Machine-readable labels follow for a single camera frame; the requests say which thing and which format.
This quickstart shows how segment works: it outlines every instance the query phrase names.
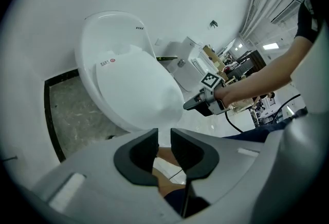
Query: cable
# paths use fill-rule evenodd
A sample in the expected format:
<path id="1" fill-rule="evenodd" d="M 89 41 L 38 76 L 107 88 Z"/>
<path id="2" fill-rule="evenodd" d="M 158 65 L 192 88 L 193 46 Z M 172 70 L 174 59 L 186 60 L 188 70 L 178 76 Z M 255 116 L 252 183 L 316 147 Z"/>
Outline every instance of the cable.
<path id="1" fill-rule="evenodd" d="M 239 128 L 237 128 L 234 124 L 231 123 L 231 121 L 228 119 L 227 117 L 227 112 L 225 112 L 225 117 L 226 120 L 229 122 L 230 125 L 232 125 L 236 130 L 238 130 L 240 133 L 243 133 L 243 131 L 241 131 Z"/>
<path id="2" fill-rule="evenodd" d="M 177 176 L 178 173 L 180 173 L 181 171 L 183 171 L 183 169 L 179 170 L 175 175 L 173 175 L 171 178 L 169 178 L 169 180 L 172 179 L 174 176 Z"/>
<path id="3" fill-rule="evenodd" d="M 282 107 L 285 106 L 288 102 L 292 101 L 294 98 L 297 98 L 298 96 L 300 96 L 300 94 L 299 94 L 299 95 L 295 95 L 294 97 L 291 97 L 288 101 L 286 101 L 284 104 L 281 105 L 281 107 L 280 107 L 279 110 L 277 111 L 276 115 L 274 116 L 274 119 L 273 119 L 273 121 L 272 121 L 271 124 L 274 123 L 274 121 L 275 121 L 276 117 L 278 116 L 278 113 L 279 113 L 279 111 L 282 109 Z"/>

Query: ceiling light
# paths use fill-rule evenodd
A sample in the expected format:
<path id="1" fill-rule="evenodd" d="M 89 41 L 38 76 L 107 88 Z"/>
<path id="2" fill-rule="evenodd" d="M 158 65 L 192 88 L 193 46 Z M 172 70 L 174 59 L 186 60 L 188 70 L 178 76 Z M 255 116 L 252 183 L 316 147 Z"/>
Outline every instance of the ceiling light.
<path id="1" fill-rule="evenodd" d="M 288 109 L 288 111 L 291 113 L 291 115 L 294 115 L 294 114 L 295 114 L 295 113 L 293 112 L 293 110 L 290 109 L 289 106 L 287 106 L 287 109 Z"/>
<path id="2" fill-rule="evenodd" d="M 278 49 L 278 45 L 276 43 L 268 44 L 263 46 L 264 49 Z"/>

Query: floor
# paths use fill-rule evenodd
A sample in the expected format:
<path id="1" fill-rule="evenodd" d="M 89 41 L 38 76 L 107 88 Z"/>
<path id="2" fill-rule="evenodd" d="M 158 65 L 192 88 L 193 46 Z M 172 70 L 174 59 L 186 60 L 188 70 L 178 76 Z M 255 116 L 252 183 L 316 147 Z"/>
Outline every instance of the floor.
<path id="1" fill-rule="evenodd" d="M 190 99 L 198 90 L 199 88 L 196 88 L 194 91 L 188 92 L 181 88 L 184 100 Z M 110 135 L 122 136 L 128 133 L 116 126 L 98 109 L 79 77 L 52 86 L 50 88 L 50 106 L 54 129 L 65 157 L 69 157 L 89 144 L 103 141 Z M 229 119 L 243 131 L 253 128 L 252 120 L 252 125 L 246 123 L 246 119 L 249 118 L 243 114 L 233 115 L 233 113 L 229 113 Z M 226 121 L 224 114 L 204 117 L 195 110 L 184 110 L 176 128 L 188 129 L 216 137 L 239 133 Z M 159 132 L 159 145 L 171 146 L 170 129 Z M 181 169 L 160 158 L 155 159 L 154 167 L 168 178 Z M 184 184 L 185 178 L 186 176 L 182 171 L 173 177 L 171 181 Z"/>

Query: white plastic cover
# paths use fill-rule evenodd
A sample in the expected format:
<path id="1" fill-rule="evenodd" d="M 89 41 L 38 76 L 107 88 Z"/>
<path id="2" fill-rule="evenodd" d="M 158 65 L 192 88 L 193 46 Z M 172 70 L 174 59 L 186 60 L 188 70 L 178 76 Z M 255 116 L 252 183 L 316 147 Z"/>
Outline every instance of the white plastic cover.
<path id="1" fill-rule="evenodd" d="M 141 129 L 169 128 L 183 112 L 181 90 L 145 51 L 114 55 L 96 64 L 98 86 L 110 108 Z"/>

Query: black sleeve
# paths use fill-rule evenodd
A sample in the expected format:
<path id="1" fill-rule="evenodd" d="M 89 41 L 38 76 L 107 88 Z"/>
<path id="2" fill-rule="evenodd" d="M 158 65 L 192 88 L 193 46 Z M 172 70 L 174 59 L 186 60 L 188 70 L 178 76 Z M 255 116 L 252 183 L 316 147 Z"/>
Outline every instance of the black sleeve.
<path id="1" fill-rule="evenodd" d="M 298 11 L 298 30 L 296 36 L 302 36 L 314 43 L 318 32 L 312 29 L 312 15 L 303 2 Z"/>

